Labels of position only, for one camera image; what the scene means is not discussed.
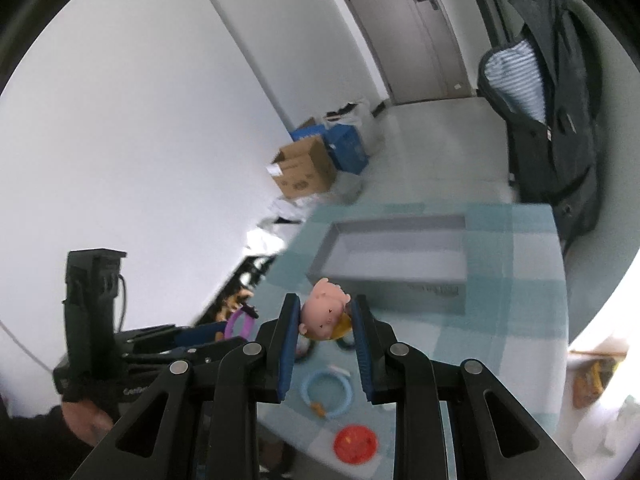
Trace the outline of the person's left hand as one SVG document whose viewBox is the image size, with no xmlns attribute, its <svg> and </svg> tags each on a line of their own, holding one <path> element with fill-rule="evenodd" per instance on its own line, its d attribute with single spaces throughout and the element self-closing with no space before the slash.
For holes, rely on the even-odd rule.
<svg viewBox="0 0 640 480">
<path fill-rule="evenodd" d="M 63 402 L 61 408 L 70 431 L 90 446 L 97 446 L 114 426 L 111 416 L 88 399 Z"/>
</svg>

